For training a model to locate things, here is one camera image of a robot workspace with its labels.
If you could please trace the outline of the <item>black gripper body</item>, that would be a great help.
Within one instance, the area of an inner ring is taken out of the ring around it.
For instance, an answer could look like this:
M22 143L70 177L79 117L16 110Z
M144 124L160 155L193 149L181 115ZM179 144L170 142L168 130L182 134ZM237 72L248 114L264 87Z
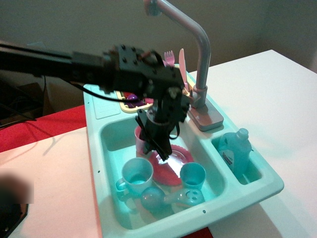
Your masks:
M150 143L152 139L169 138L169 140L175 140L180 134L178 122L154 122L144 110L137 111L135 120L141 128L140 134L145 136L146 141Z

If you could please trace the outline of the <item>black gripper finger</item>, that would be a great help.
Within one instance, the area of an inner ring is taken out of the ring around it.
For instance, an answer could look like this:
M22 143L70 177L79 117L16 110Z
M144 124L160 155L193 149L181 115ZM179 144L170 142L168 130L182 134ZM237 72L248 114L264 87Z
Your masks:
M169 155L172 153L169 138L152 139L151 147L152 150L158 152L163 161L167 160L169 158Z
M139 135L140 145L139 145L139 151L147 155L150 152L154 151L154 146L150 144L150 142L146 141L146 137L142 134Z

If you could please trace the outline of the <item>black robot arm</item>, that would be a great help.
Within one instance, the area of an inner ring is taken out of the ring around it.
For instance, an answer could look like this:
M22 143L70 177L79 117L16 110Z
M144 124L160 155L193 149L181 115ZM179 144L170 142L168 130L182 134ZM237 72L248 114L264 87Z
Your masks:
M183 94L180 70L165 66L155 51L121 45L95 56L1 42L0 67L34 76L57 77L74 86L93 84L106 93L130 92L139 99L153 99L147 111L137 111L136 122L145 142L143 152L155 150L163 160L172 153L170 133L179 129L190 107L189 98Z

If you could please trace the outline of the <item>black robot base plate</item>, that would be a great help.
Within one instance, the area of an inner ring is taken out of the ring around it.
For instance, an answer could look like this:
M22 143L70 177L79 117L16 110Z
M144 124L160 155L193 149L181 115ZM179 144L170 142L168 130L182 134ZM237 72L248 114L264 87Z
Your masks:
M0 237L7 238L25 219L29 204L3 204L0 206Z

